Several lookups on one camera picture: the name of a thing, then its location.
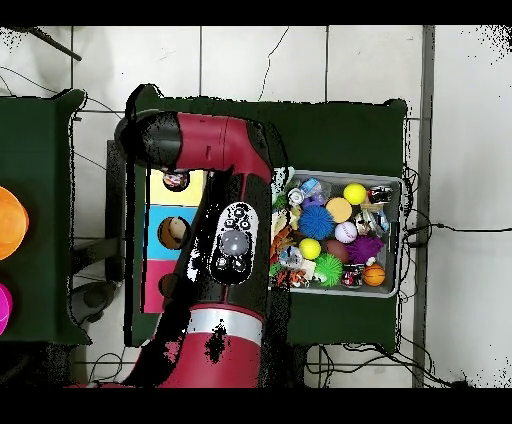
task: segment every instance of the yellow panel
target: yellow panel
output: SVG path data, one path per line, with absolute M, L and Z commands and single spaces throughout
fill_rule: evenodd
M 205 171 L 191 171 L 189 186 L 175 193 L 168 190 L 163 183 L 164 174 L 161 171 L 151 171 L 150 203 L 163 206 L 199 206 L 203 196 Z

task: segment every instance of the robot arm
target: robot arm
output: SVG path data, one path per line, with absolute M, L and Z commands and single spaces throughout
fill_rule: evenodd
M 179 357 L 160 387 L 255 387 L 271 216 L 272 168 L 262 129 L 231 117 L 145 111 L 122 120 L 115 139 L 125 157 L 144 167 L 214 171 L 171 275 L 171 296 L 188 299 L 181 304 L 186 311 L 177 302 L 167 305 L 155 335 L 160 348 L 174 342 L 166 343 L 167 354 Z M 184 314 L 188 327 L 176 326 Z M 177 343 L 183 326 L 186 335 Z M 134 373 L 145 372 L 151 358 L 161 361 L 157 351 L 151 342 L 144 347 Z

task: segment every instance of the pink bowl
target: pink bowl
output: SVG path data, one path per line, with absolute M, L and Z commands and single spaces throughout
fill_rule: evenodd
M 7 321 L 12 311 L 12 297 L 7 287 L 0 283 L 0 335 L 7 327 Z

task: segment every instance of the table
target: table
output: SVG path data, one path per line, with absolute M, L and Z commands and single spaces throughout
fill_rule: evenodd
M 402 100 L 382 105 L 329 102 L 235 102 L 199 98 L 162 98 L 154 86 L 139 94 L 137 111 L 169 110 L 228 115 L 264 123 L 267 137 L 272 125 L 286 146 L 289 164 L 296 169 L 400 177 L 403 163 L 404 118 Z M 274 167 L 285 164 L 280 149 L 271 151 Z M 135 258 L 132 344 L 150 338 L 157 314 L 140 313 L 140 275 L 144 218 L 145 169 L 136 167 Z M 388 299 L 352 296 L 292 294 L 288 325 L 290 344 L 379 343 L 395 345 L 396 296 Z
M 66 90 L 51 99 L 0 98 L 0 185 L 18 197 L 30 219 L 22 245 L 0 261 L 0 281 L 14 302 L 0 342 L 90 343 L 67 312 L 69 125 L 84 97 Z

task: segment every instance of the baseball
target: baseball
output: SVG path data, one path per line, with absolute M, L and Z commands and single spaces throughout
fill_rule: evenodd
M 352 243 L 357 238 L 357 228 L 351 222 L 342 222 L 336 226 L 334 236 L 342 243 Z

